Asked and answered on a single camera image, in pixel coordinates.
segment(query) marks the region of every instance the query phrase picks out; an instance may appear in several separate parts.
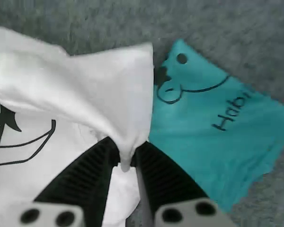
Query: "ribbed rubber pad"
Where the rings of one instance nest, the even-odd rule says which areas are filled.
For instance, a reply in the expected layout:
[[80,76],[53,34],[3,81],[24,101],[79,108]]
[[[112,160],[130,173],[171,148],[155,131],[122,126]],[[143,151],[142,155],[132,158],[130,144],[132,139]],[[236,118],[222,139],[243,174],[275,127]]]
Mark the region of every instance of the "ribbed rubber pad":
[[153,226],[160,206],[208,197],[198,184],[171,158],[145,142],[135,155],[141,196],[143,226]]
[[87,227],[101,227],[110,176],[118,162],[118,148],[107,137],[65,168],[35,201],[78,205]]

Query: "white t-shirt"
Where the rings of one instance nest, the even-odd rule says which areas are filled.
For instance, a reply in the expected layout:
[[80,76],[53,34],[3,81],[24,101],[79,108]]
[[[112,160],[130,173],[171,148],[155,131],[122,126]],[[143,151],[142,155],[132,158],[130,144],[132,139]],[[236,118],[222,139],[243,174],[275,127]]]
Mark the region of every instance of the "white t-shirt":
[[[0,218],[103,135],[130,163],[149,135],[152,91],[151,44],[70,57],[0,27],[0,104],[16,112],[0,107]],[[138,202],[135,169],[114,167],[103,226],[124,227]]]
[[[8,206],[33,201],[97,142],[88,127],[14,113],[0,105],[0,219]],[[136,179],[134,168],[124,173],[114,167],[102,226],[124,227],[140,200]]]

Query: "teal t-shirt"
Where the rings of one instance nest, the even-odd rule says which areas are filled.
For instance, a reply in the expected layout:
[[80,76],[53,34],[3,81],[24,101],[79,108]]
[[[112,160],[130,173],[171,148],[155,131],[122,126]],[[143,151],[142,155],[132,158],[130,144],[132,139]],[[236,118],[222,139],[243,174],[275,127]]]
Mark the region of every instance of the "teal t-shirt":
[[155,75],[150,142],[229,211],[272,170],[284,146],[284,106],[179,40]]

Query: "black outline drawing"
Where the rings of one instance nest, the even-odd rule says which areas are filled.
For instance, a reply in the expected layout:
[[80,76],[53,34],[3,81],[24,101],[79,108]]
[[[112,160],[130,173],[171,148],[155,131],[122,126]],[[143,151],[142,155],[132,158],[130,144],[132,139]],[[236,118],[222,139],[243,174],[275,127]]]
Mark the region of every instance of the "black outline drawing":
[[[16,131],[18,131],[20,133],[22,132],[21,129],[18,127],[17,123],[16,123],[15,113],[13,111],[10,111],[9,109],[3,107],[2,105],[0,105],[0,142],[1,142],[1,138],[2,138],[2,135],[3,135],[3,131],[4,131],[4,126],[5,125],[8,125],[10,128],[12,128],[13,130],[16,130]],[[23,159],[23,160],[17,160],[17,161],[0,163],[0,166],[25,163],[25,162],[33,159],[42,150],[42,148],[45,146],[45,144],[51,138],[51,136],[55,132],[55,129],[56,129],[56,120],[52,120],[51,129],[48,132],[44,133],[43,135],[41,135],[41,136],[31,140],[31,141],[28,141],[26,143],[15,144],[15,145],[8,145],[8,146],[0,146],[0,148],[22,147],[22,146],[34,143],[34,142],[36,142],[36,141],[46,137],[46,139],[39,146],[39,148],[29,158]]]
[[[172,101],[166,101],[166,100],[164,100],[163,98],[160,97],[159,90],[161,89],[161,87],[163,86],[163,84],[165,82],[172,80],[172,78],[167,74],[167,68],[165,66],[161,66],[159,68],[159,70],[157,72],[155,72],[155,81],[154,82],[155,82],[155,85],[157,85],[156,95],[157,95],[157,97],[160,101],[171,105],[171,104],[178,102],[182,98],[183,92],[200,93],[200,92],[210,91],[210,90],[215,89],[215,88],[221,86],[222,84],[224,84],[229,79],[229,77],[230,77],[230,75],[227,75],[225,77],[225,79],[222,80],[220,83],[218,83],[214,86],[207,87],[207,88],[204,88],[204,89],[199,89],[199,90],[183,89],[182,85],[180,84],[180,95],[179,95],[179,97],[176,98],[175,100],[172,100]],[[173,90],[174,90],[174,88],[169,88],[165,92],[169,92],[169,91],[173,91]]]

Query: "gray carpet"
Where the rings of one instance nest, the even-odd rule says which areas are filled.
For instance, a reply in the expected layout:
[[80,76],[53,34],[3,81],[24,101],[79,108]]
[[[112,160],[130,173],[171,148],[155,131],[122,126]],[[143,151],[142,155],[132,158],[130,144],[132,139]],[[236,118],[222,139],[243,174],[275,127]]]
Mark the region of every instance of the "gray carpet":
[[[0,25],[70,54],[151,41],[158,66],[177,38],[284,103],[284,0],[0,0]],[[140,210],[130,218],[140,224]],[[284,227],[284,151],[235,205],[240,226]]]

